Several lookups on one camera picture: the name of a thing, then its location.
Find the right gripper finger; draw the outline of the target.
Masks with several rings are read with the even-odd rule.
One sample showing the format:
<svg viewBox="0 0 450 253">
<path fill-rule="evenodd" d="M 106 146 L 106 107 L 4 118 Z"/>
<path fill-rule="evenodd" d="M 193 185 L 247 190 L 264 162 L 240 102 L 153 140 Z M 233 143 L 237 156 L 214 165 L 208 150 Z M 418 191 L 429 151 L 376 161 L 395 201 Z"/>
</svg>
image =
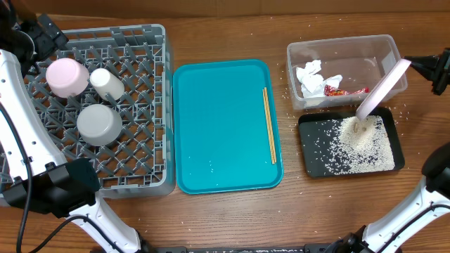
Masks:
<svg viewBox="0 0 450 253">
<path fill-rule="evenodd" d="M 439 55 L 430 56 L 404 56 L 405 60 L 411 61 L 412 65 L 422 65 L 425 67 L 435 67 L 439 61 Z"/>
<path fill-rule="evenodd" d="M 425 79 L 435 78 L 435 64 L 411 63 L 411 67 Z"/>
</svg>

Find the large white plate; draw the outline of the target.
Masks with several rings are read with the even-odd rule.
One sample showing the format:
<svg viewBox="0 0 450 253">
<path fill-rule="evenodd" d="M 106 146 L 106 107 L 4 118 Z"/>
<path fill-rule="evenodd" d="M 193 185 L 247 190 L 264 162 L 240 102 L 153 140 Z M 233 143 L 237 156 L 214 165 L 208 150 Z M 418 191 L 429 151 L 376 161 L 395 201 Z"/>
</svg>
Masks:
<svg viewBox="0 0 450 253">
<path fill-rule="evenodd" d="M 390 72 L 375 85 L 356 109 L 355 116 L 359 121 L 363 121 L 382 102 L 394 85 L 402 78 L 410 64 L 410 60 L 400 59 Z"/>
</svg>

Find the red snack wrapper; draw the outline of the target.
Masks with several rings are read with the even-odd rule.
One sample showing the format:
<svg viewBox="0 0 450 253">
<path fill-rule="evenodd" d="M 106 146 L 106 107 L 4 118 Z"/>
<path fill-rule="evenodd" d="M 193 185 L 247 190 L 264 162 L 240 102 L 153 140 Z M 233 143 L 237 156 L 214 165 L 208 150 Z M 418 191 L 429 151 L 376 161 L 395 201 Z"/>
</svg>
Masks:
<svg viewBox="0 0 450 253">
<path fill-rule="evenodd" d="M 339 88 L 336 88 L 334 86 L 325 85 L 324 87 L 324 95 L 325 96 L 347 96 L 347 95 L 354 95 L 354 94 L 362 94 L 362 93 L 368 93 L 370 90 L 368 87 L 365 87 L 363 89 L 359 89 L 354 92 L 348 92 Z"/>
</svg>

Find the white napkin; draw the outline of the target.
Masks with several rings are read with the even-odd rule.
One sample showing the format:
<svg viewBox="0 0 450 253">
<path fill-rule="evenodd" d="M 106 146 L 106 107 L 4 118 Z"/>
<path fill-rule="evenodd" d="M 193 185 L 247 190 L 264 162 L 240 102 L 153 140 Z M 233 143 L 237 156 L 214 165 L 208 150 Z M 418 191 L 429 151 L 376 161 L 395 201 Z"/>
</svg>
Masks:
<svg viewBox="0 0 450 253">
<path fill-rule="evenodd" d="M 324 79 L 321 71 L 321 60 L 307 62 L 305 67 L 296 67 L 295 74 L 301 84 L 304 98 L 315 98 L 326 96 L 326 88 L 337 89 L 342 81 L 341 74 Z"/>
</svg>

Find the white cup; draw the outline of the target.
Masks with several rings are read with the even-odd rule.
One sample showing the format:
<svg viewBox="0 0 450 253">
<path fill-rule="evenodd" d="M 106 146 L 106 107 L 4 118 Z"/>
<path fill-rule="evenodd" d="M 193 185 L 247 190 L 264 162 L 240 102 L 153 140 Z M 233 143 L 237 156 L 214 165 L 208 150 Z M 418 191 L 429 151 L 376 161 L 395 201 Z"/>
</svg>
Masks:
<svg viewBox="0 0 450 253">
<path fill-rule="evenodd" d="M 89 80 L 103 100 L 107 99 L 107 93 L 114 100 L 119 100 L 124 94 L 124 84 L 122 81 L 105 68 L 94 70 L 90 74 Z"/>
</svg>

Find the grey bowl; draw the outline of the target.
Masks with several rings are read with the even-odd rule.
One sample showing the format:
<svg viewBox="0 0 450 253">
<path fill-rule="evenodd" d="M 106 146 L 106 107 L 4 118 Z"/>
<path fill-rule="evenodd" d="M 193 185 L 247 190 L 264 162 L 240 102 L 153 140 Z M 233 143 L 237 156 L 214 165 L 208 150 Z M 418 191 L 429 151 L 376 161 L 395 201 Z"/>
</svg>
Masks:
<svg viewBox="0 0 450 253">
<path fill-rule="evenodd" d="M 94 146 L 108 145 L 119 137 L 122 118 L 112 108 L 93 104 L 78 115 L 77 129 L 86 143 Z"/>
</svg>

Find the small pink bowl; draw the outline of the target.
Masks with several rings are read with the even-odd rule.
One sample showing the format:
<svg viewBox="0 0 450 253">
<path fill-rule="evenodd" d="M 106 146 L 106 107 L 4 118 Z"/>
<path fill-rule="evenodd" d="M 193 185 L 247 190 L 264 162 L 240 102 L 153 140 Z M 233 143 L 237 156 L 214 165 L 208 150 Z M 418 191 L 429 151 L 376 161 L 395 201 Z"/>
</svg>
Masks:
<svg viewBox="0 0 450 253">
<path fill-rule="evenodd" d="M 71 58 L 61 58 L 46 69 L 46 81 L 54 95 L 60 98 L 78 96 L 88 86 L 89 71 Z"/>
</svg>

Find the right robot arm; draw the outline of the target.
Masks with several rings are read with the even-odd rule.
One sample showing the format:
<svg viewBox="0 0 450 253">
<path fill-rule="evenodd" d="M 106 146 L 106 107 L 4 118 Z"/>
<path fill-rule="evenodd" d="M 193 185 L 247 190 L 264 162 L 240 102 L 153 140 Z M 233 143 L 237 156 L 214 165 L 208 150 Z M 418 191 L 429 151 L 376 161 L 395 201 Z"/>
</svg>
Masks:
<svg viewBox="0 0 450 253">
<path fill-rule="evenodd" d="M 399 60 L 356 110 L 363 120 L 412 67 L 442 94 L 449 85 L 449 49 L 439 55 L 406 56 Z M 449 144 L 434 151 L 422 168 L 423 177 L 402 202 L 383 218 L 331 243 L 326 252 L 399 252 L 401 245 L 435 219 L 449 213 Z"/>
</svg>

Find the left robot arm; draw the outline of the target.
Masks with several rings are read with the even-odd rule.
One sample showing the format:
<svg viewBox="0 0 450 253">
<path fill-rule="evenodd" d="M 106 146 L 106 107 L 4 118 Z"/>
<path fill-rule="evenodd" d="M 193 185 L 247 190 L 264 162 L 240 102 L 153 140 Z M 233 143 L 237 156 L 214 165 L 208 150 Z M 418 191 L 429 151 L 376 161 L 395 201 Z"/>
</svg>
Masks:
<svg viewBox="0 0 450 253">
<path fill-rule="evenodd" d="M 73 222 L 104 252 L 153 252 L 99 195 L 98 176 L 87 158 L 67 161 L 42 124 L 24 78 L 39 61 L 64 48 L 68 38 L 47 15 L 17 21 L 11 1 L 1 2 L 1 147 L 13 179 L 4 202 L 23 210 L 15 250 L 21 252 L 28 214 L 53 214 L 64 221 L 41 250 Z"/>
</svg>

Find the grey dishwasher rack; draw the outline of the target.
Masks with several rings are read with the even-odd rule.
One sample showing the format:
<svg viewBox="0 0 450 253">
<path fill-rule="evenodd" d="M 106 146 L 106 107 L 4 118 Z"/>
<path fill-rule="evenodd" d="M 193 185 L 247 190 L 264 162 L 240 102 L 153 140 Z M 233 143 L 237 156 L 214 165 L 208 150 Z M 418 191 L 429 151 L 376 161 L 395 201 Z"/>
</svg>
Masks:
<svg viewBox="0 0 450 253">
<path fill-rule="evenodd" d="M 37 63 L 24 83 L 37 114 L 67 161 L 87 158 L 98 174 L 99 193 L 110 199 L 167 195 L 174 190 L 172 50 L 159 24 L 68 30 L 68 43 Z M 105 68 L 124 84 L 124 94 L 103 100 L 91 85 L 78 96 L 60 98 L 46 81 L 46 69 L 61 58 L 90 74 Z M 108 145 L 86 143 L 77 129 L 80 112 L 105 105 L 122 118 L 119 137 Z M 13 183 L 1 147 L 1 183 Z"/>
</svg>

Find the pile of white rice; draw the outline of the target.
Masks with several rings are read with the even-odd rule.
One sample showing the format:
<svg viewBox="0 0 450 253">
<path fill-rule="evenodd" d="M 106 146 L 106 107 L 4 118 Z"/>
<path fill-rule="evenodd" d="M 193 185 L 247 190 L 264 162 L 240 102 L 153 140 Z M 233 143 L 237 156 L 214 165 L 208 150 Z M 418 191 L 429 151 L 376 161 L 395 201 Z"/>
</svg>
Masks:
<svg viewBox="0 0 450 253">
<path fill-rule="evenodd" d="M 322 137 L 314 140 L 313 161 L 332 175 L 394 169 L 394 155 L 382 117 L 370 115 L 318 123 Z"/>
</svg>

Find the clear plastic bin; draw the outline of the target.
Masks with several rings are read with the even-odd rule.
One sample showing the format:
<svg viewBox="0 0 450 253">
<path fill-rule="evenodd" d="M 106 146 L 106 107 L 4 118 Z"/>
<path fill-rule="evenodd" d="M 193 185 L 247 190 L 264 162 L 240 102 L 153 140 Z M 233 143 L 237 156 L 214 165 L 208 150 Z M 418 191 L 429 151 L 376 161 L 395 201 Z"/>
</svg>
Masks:
<svg viewBox="0 0 450 253">
<path fill-rule="evenodd" d="M 347 95 L 311 97 L 301 88 L 297 68 L 308 62 L 321 61 L 319 74 L 324 79 L 341 75 L 339 88 Z M 292 108 L 304 110 L 328 108 L 361 103 L 365 94 L 356 94 L 364 88 L 373 89 L 401 60 L 394 39 L 387 34 L 343 37 L 294 42 L 287 47 L 286 72 Z"/>
</svg>

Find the black tray bin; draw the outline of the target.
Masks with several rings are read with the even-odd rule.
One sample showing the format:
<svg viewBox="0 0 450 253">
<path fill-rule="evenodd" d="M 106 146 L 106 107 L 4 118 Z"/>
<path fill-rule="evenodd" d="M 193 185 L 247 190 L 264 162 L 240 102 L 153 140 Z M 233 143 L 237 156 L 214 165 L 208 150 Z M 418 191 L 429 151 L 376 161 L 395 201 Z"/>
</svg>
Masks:
<svg viewBox="0 0 450 253">
<path fill-rule="evenodd" d="M 382 117 L 384 122 L 387 135 L 390 141 L 390 145 L 394 155 L 394 169 L 389 171 L 398 171 L 402 169 L 405 165 L 405 159 L 403 152 L 401 150 L 401 144 L 399 141 L 399 136 L 396 130 L 395 122 L 392 113 L 387 108 L 376 108 L 370 115 L 376 115 Z M 302 145 L 303 158 L 305 163 L 305 169 L 307 174 L 312 178 L 321 177 L 331 177 L 332 175 L 325 171 L 324 167 L 318 162 L 314 162 L 312 152 L 316 149 L 314 147 L 314 140 L 317 137 L 322 137 L 319 133 L 320 126 L 318 125 L 321 121 L 326 121 L 329 119 L 344 119 L 346 117 L 355 117 L 355 113 L 352 111 L 343 112 L 321 112 L 310 115 L 302 115 L 298 121 L 300 141 Z"/>
</svg>

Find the teal plastic tray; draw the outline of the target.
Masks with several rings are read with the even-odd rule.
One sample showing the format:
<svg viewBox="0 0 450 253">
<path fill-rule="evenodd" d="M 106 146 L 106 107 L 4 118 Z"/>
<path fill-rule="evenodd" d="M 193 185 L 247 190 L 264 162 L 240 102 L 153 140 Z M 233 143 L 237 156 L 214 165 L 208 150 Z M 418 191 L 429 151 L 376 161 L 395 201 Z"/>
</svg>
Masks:
<svg viewBox="0 0 450 253">
<path fill-rule="evenodd" d="M 281 143 L 266 63 L 183 65 L 173 82 L 176 179 L 182 191 L 222 193 L 281 182 Z"/>
</svg>

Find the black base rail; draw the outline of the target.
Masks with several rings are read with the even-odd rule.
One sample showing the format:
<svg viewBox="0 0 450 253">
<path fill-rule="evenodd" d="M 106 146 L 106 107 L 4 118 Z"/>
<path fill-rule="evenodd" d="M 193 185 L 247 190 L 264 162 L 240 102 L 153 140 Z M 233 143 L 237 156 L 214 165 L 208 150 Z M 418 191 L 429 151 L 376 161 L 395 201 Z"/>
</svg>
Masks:
<svg viewBox="0 0 450 253">
<path fill-rule="evenodd" d="M 150 253 L 324 253 L 329 244 L 306 244 L 296 247 L 151 247 Z"/>
</svg>

